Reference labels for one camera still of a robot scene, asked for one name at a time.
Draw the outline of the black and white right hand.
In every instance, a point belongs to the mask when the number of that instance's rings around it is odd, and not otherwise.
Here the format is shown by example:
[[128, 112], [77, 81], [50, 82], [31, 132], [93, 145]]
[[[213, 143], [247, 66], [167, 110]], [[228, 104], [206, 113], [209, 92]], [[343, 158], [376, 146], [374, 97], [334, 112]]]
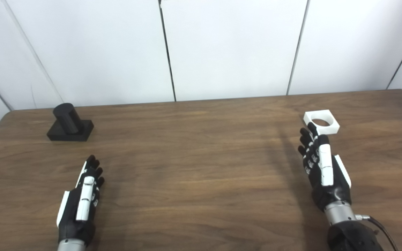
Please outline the black and white right hand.
[[351, 203], [351, 180], [342, 160], [333, 155], [327, 135], [318, 132], [314, 123], [300, 129], [298, 152], [312, 187], [313, 202], [320, 210], [331, 203]]

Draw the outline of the black and white left hand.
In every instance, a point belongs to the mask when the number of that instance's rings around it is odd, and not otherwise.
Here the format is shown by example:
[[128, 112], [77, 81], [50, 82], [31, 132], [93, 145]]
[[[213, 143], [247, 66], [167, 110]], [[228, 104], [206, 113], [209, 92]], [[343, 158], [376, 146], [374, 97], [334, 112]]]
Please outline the black and white left hand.
[[65, 191], [57, 215], [58, 250], [84, 251], [94, 238], [99, 190], [105, 182], [94, 155], [86, 159], [71, 191]]

